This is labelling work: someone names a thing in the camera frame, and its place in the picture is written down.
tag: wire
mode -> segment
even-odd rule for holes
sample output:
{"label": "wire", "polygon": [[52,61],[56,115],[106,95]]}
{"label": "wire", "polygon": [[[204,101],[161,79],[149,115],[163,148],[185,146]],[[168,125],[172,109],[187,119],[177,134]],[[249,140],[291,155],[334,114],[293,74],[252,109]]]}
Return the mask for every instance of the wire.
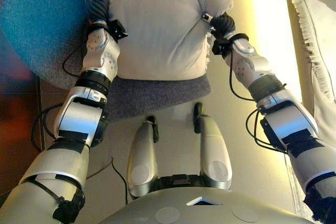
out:
{"label": "wire", "polygon": [[250,131],[249,128],[248,128],[248,121],[249,121],[249,119],[251,118],[251,116],[252,116],[254,113],[256,113],[257,111],[258,111],[257,109],[256,109],[256,110],[253,110],[253,111],[250,113],[250,115],[248,115],[248,117],[247,117],[247,119],[246,119],[245,127],[246,127],[247,132],[254,138],[254,141],[255,141],[256,144],[259,145],[260,147],[265,148],[265,149],[268,149],[268,150],[271,150],[271,151],[275,151],[275,152],[280,152],[280,153],[284,153],[284,154],[286,154],[286,152],[283,152],[283,151],[277,150],[277,149],[275,149],[275,148],[271,148],[271,147],[264,146],[264,145],[260,144],[260,143],[264,143],[264,144],[269,145],[268,143],[266,143],[266,142],[264,142],[264,141],[258,139],[257,136],[256,136],[256,134],[257,134],[257,130],[256,130],[256,128],[257,128],[257,126],[256,126],[256,122],[257,122],[258,119],[257,119],[256,122],[255,122],[255,132],[254,132],[254,134],[251,133],[251,131]]}
{"label": "wire", "polygon": [[114,171],[120,176],[120,178],[122,179],[122,181],[124,182],[125,185],[125,205],[128,204],[128,198],[127,198],[127,183],[126,180],[124,179],[124,177],[120,174],[120,172],[118,172],[118,170],[115,168],[114,164],[113,164],[113,157],[111,157],[111,162],[109,162],[106,166],[104,166],[103,168],[99,169],[99,171],[93,173],[92,175],[88,176],[86,179],[92,178],[93,176],[97,175],[98,173],[102,172],[103,170],[105,170],[108,166],[110,166],[110,164],[112,165],[112,168],[114,169]]}
{"label": "wire", "polygon": [[235,92],[235,90],[233,89],[233,85],[232,85],[232,71],[233,71],[233,55],[232,55],[232,50],[231,50],[231,60],[230,60],[230,75],[229,75],[229,84],[230,84],[230,89],[231,92],[238,98],[243,99],[245,101],[254,101],[253,99],[249,99],[249,98],[245,98],[245,97],[241,97],[239,94],[237,94]]}
{"label": "wire", "polygon": [[65,69],[65,63],[68,61],[68,59],[74,54],[74,52],[76,52],[79,48],[82,47],[83,44],[80,44],[78,47],[76,47],[63,61],[62,63],[62,69],[65,73],[67,73],[68,75],[70,76],[73,76],[73,77],[79,77],[79,75],[77,74],[73,74],[73,73],[70,73],[68,70]]}
{"label": "wire", "polygon": [[48,112],[44,113],[43,117],[42,117],[43,128],[48,133],[49,136],[51,136],[53,139],[56,139],[55,136],[52,134],[52,132],[48,129],[48,126],[47,126],[47,120],[46,119],[47,119]]}
{"label": "wire", "polygon": [[44,110],[42,110],[38,115],[37,117],[35,118],[34,120],[34,123],[33,123],[33,127],[31,128],[31,134],[30,134],[30,141],[32,143],[32,145],[35,147],[35,149],[38,151],[38,152],[42,152],[43,151],[43,148],[41,149],[36,143],[35,143],[35,140],[34,140],[34,131],[35,131],[35,127],[36,127],[36,124],[38,122],[38,120],[40,119],[41,116],[44,116],[46,113],[48,113],[50,110],[54,109],[54,108],[57,108],[57,107],[61,107],[63,105],[63,103],[58,103],[58,104],[55,104],[53,106],[50,106]]}
{"label": "wire", "polygon": [[11,190],[9,190],[9,191],[7,191],[7,192],[1,194],[1,195],[0,195],[0,198],[3,197],[3,196],[5,196],[6,194],[9,194],[12,190],[13,190],[13,189],[11,189]]}
{"label": "wire", "polygon": [[99,169],[97,172],[91,174],[90,176],[87,176],[86,179],[92,178],[93,176],[96,176],[98,173],[102,172],[103,170],[105,170],[107,167],[109,167],[109,165],[112,162],[109,162],[106,166],[104,166],[103,168]]}
{"label": "wire", "polygon": [[128,204],[128,199],[127,199],[127,183],[126,183],[126,180],[124,179],[124,177],[120,174],[120,172],[117,171],[117,169],[114,167],[114,164],[113,164],[113,157],[111,158],[111,163],[112,163],[112,167],[113,169],[115,170],[116,173],[118,173],[118,175],[120,176],[120,178],[122,179],[122,181],[124,182],[124,185],[125,185],[125,205]]}
{"label": "wire", "polygon": [[[260,111],[257,110],[256,119],[254,121],[254,134],[253,134],[253,138],[257,138],[256,136],[257,136],[257,124],[258,124],[259,113],[260,113]],[[264,142],[264,141],[262,141],[260,139],[258,139],[258,141],[261,142],[261,143],[263,143],[263,144],[272,146],[270,143]]]}

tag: bright light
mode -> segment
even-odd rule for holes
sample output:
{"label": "bright light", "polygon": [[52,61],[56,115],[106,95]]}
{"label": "bright light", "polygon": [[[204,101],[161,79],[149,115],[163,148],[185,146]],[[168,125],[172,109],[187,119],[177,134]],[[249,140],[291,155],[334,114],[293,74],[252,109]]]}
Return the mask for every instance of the bright light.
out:
{"label": "bright light", "polygon": [[302,101],[286,0],[253,0],[253,12],[257,52],[268,59],[278,79]]}

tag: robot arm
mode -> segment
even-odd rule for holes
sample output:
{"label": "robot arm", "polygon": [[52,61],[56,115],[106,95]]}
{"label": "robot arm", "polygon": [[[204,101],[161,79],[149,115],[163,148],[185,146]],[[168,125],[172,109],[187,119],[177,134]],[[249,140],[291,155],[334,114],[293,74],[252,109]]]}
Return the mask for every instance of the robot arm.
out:
{"label": "robot arm", "polygon": [[270,71],[244,34],[236,34],[228,15],[202,19],[214,29],[214,54],[221,54],[264,116],[261,125],[272,146],[290,157],[313,218],[336,223],[336,150],[318,139],[314,118]]}
{"label": "robot arm", "polygon": [[0,209],[1,223],[72,223],[84,206],[90,147],[102,141],[109,86],[117,74],[121,24],[108,23],[109,0],[90,0],[83,69],[54,125],[56,140],[33,161]]}

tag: white cushion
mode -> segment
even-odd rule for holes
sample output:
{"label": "white cushion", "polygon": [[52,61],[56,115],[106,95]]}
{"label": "white cushion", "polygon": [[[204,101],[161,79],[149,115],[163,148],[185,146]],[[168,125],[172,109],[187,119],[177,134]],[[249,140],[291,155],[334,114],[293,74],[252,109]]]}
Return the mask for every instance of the white cushion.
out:
{"label": "white cushion", "polygon": [[223,14],[232,0],[111,0],[110,19],[129,36],[118,41],[118,76],[137,80],[188,80],[205,74],[206,35],[201,20]]}

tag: gray mat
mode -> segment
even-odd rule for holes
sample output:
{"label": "gray mat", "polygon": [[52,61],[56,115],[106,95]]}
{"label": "gray mat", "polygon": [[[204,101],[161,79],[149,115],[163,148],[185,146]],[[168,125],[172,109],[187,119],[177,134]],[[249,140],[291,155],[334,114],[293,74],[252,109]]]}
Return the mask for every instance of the gray mat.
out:
{"label": "gray mat", "polygon": [[[0,0],[0,26],[6,39],[36,75],[63,88],[76,78],[64,73],[63,60],[84,44],[83,0]],[[81,69],[81,51],[66,64]],[[112,121],[147,114],[157,109],[203,97],[210,92],[207,76],[186,81],[135,81],[116,78],[108,96]]]}

